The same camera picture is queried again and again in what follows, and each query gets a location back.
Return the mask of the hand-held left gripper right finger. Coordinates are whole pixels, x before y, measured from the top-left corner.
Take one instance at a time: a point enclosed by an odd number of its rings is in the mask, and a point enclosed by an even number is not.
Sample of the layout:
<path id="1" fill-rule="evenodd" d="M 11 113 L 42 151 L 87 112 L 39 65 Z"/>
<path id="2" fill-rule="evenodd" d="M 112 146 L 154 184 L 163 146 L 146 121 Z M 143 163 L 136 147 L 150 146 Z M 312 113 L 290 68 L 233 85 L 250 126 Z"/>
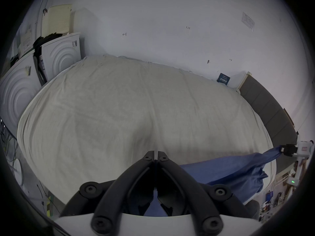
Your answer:
<path id="1" fill-rule="evenodd" d="M 259 227 L 254 212 L 223 184 L 198 183 L 184 169 L 158 152 L 158 199 L 168 216 L 191 215 L 196 234 L 251 234 Z"/>

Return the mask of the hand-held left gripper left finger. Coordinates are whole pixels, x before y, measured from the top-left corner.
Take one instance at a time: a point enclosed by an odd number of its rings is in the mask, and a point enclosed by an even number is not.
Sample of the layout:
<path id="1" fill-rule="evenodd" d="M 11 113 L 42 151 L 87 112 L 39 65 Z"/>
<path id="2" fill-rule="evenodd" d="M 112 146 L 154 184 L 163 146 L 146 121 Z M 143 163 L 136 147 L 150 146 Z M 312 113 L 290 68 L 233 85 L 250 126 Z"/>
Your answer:
<path id="1" fill-rule="evenodd" d="M 60 218 L 92 214 L 95 234 L 118 234 L 122 213 L 143 216 L 154 198 L 154 151 L 148 151 L 116 180 L 86 182 L 63 209 Z"/>

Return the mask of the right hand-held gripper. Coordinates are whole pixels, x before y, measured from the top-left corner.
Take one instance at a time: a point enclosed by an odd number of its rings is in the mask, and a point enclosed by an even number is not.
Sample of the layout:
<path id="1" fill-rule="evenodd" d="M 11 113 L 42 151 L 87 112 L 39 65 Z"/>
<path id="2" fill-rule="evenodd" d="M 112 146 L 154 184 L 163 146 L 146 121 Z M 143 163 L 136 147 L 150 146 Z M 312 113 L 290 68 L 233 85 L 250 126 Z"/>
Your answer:
<path id="1" fill-rule="evenodd" d="M 294 144 L 281 145 L 281 153 L 285 156 L 295 156 L 297 168 L 292 178 L 292 186 L 297 187 L 304 177 L 311 157 L 314 152 L 314 141 L 300 141 L 297 146 Z"/>

